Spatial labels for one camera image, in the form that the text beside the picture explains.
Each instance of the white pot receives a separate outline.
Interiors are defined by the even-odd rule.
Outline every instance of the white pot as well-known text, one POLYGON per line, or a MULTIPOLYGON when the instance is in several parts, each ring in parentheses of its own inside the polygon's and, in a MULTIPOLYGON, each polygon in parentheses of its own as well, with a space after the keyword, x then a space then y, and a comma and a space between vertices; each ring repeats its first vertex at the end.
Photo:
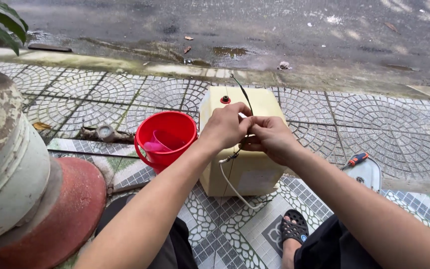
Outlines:
POLYGON ((0 73, 0 235, 35 211, 49 177, 46 146, 21 109, 21 95, 0 73))

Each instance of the curb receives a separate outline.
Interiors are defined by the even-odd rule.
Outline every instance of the curb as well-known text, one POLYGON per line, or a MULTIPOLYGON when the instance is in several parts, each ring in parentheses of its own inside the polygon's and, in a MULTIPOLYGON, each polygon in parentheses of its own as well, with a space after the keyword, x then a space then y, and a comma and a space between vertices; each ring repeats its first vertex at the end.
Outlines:
POLYGON ((20 56, 17 57, 8 48, 0 48, 0 62, 128 73, 142 76, 194 78, 228 84, 234 83, 233 79, 230 78, 230 74, 233 73, 238 81, 244 85, 337 91, 430 100, 430 87, 428 86, 362 80, 349 77, 349 75, 344 78, 337 78, 322 75, 300 75, 294 72, 283 71, 199 67, 26 49, 21 49, 20 56))

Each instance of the black wire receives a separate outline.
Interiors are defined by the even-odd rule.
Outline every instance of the black wire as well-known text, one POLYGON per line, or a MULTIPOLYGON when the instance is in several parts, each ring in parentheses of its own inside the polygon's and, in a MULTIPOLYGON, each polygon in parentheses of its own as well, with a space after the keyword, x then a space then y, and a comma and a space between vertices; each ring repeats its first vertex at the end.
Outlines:
MULTIPOLYGON (((243 89, 243 86, 236 80, 236 78, 233 76, 233 74, 231 74, 230 77, 232 77, 237 82, 237 84, 240 86, 240 89, 242 90, 243 95, 245 95, 245 98, 247 99, 248 106, 250 107, 251 115, 253 116, 253 109, 251 108, 251 104, 250 104, 250 100, 248 99, 247 92, 245 91, 245 89, 243 89)), ((234 159, 238 156, 238 153, 240 152, 240 150, 242 150, 243 146, 246 144, 247 139, 248 139, 248 134, 243 139, 243 142, 241 143, 240 148, 238 148, 238 150, 235 152, 234 155, 230 156, 230 159, 234 159)))

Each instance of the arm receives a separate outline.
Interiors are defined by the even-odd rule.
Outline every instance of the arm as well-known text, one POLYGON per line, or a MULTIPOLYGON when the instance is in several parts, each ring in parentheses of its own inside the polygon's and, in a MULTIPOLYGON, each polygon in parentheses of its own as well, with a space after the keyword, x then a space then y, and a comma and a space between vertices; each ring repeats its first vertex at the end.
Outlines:
POLYGON ((250 119, 239 123, 239 112, 251 115, 243 103, 214 110, 199 139, 130 200, 84 251, 75 268, 149 266, 208 163, 246 135, 250 119))
POLYGON ((430 229, 391 201, 303 148, 278 117, 252 117, 245 150, 288 166, 383 268, 430 268, 430 229))

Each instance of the orange screwdriver handle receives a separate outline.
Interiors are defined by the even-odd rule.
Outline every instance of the orange screwdriver handle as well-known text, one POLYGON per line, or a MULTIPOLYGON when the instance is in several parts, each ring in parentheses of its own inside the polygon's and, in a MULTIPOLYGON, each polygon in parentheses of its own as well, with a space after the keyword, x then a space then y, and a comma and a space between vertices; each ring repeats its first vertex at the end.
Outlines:
POLYGON ((358 163, 364 162, 368 156, 369 155, 367 154, 367 152, 360 153, 360 154, 356 155, 354 158, 352 158, 351 160, 349 160, 349 165, 355 166, 358 163))

